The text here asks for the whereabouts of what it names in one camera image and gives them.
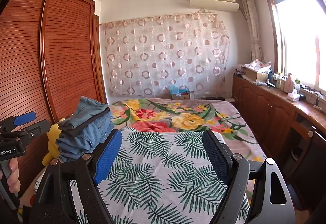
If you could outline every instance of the wardrobe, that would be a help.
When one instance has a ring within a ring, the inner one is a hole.
[[[54,124],[81,96],[106,102],[92,0],[10,0],[0,15],[0,120],[30,111]],[[47,136],[19,158],[22,188],[42,169]]]

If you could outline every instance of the finger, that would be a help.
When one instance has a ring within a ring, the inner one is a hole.
[[[14,186],[9,187],[9,192],[10,193],[18,193],[20,190],[20,181],[18,181]]]
[[[12,172],[16,171],[18,168],[18,161],[17,158],[10,159],[9,161],[9,168]]]
[[[7,183],[9,187],[13,187],[18,182],[18,176],[19,176],[19,170],[17,168],[17,170],[12,172],[7,179]]]

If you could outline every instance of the blue gripper pad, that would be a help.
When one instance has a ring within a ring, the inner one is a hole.
[[[228,163],[206,131],[203,132],[203,146],[217,177],[227,185],[229,182]]]
[[[31,122],[35,119],[36,119],[36,114],[34,112],[28,112],[26,114],[17,116],[14,120],[14,125],[21,126],[21,125]]]
[[[111,136],[110,134],[105,142],[101,143],[106,144],[107,141],[109,141],[96,163],[96,170],[93,180],[97,185],[108,177],[109,171],[111,170],[113,162],[115,161],[122,144],[121,131],[113,130],[111,133],[114,133],[114,135]]]

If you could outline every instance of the cardboard box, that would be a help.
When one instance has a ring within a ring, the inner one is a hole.
[[[172,94],[172,100],[189,100],[190,93]]]
[[[268,74],[267,73],[255,73],[251,69],[246,68],[246,76],[255,82],[266,82]]]

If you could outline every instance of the pink circle pattern curtain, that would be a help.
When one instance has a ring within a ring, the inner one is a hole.
[[[101,30],[113,94],[166,97],[175,85],[225,95],[229,37],[217,14],[129,19],[101,24]]]

